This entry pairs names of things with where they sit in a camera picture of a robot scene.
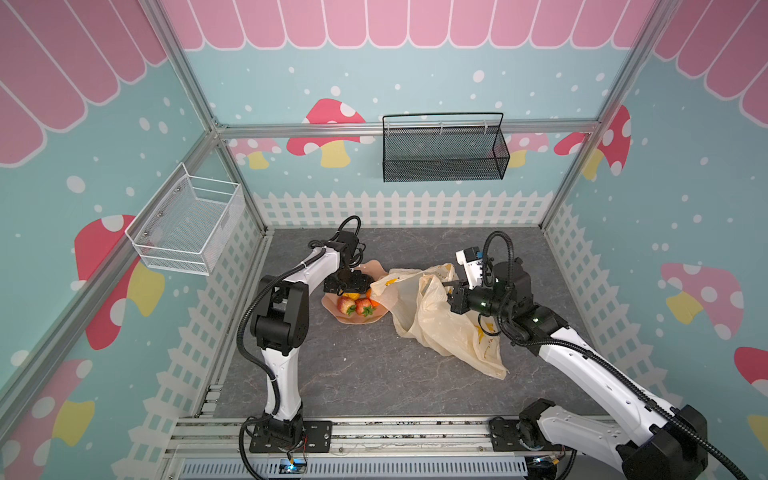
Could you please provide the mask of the banana print plastic bag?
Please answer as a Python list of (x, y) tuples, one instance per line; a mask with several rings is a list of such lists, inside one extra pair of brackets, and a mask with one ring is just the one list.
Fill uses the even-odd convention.
[(501, 358), (498, 327), (476, 312), (450, 310), (450, 289), (444, 284), (458, 278), (450, 263), (425, 270), (393, 269), (371, 285), (372, 297), (391, 312), (399, 336), (503, 380), (508, 370)]

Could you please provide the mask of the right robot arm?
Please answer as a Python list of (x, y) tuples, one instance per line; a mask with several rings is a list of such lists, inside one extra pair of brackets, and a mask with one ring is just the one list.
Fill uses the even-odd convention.
[(554, 366), (609, 415), (597, 421), (547, 399), (526, 407), (512, 439), (529, 451), (561, 446), (613, 467), (627, 479), (696, 479), (708, 466), (706, 419), (677, 408), (628, 378), (569, 324), (536, 303), (520, 259), (495, 273), (483, 259), (459, 261), (466, 277), (451, 282), (452, 312), (492, 319), (492, 335)]

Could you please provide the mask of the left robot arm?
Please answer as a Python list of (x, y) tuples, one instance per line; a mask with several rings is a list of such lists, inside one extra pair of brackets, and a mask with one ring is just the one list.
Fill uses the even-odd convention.
[(285, 449), (303, 441), (302, 400), (298, 387), (299, 350), (310, 326), (309, 300), (315, 289), (335, 300), (337, 312), (370, 315), (374, 307), (365, 301), (373, 283), (357, 269), (364, 245), (354, 233), (336, 232), (330, 239), (312, 241), (310, 255), (288, 271), (265, 276), (245, 315), (245, 327), (255, 338), (260, 355), (241, 355), (267, 375), (264, 424), (258, 434)]

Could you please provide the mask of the pink wavy fruit plate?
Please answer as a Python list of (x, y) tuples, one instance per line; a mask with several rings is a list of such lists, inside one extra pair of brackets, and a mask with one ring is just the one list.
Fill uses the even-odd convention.
[(370, 290), (342, 296), (328, 293), (323, 296), (321, 304), (339, 322), (347, 325), (372, 324), (389, 313), (387, 308), (372, 299)]

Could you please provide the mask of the red strawberry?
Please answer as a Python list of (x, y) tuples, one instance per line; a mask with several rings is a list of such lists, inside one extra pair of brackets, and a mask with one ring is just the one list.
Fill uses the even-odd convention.
[(375, 313), (375, 306), (368, 298), (360, 298), (356, 301), (356, 314), (361, 317), (369, 317)]

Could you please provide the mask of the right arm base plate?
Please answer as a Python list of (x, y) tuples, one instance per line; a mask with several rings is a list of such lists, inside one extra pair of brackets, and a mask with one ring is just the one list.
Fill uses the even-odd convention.
[(494, 452), (538, 451), (543, 444), (527, 421), (496, 416), (488, 421)]

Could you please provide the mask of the black mesh wall basket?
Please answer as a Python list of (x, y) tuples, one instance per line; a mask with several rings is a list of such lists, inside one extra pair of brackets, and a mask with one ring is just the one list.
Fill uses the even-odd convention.
[(501, 180), (511, 157), (493, 112), (402, 113), (382, 117), (385, 182)]

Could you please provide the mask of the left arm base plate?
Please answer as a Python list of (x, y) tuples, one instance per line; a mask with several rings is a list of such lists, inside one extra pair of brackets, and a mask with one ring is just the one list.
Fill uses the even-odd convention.
[(280, 453), (291, 450), (298, 453), (328, 453), (332, 437), (331, 421), (303, 420), (268, 422), (247, 434), (250, 453)]

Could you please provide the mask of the white mesh wall basket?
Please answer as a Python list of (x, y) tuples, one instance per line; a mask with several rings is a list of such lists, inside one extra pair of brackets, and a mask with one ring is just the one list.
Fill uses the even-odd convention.
[(154, 270), (208, 276), (245, 211), (241, 185), (176, 167), (125, 235)]

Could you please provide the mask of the aluminium front rail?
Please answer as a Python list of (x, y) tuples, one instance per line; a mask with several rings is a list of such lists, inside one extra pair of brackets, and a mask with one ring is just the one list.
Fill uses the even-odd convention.
[(561, 446), (494, 452), (486, 417), (337, 417), (328, 453), (250, 453), (241, 420), (183, 420), (161, 456), (159, 479), (524, 478), (587, 457)]

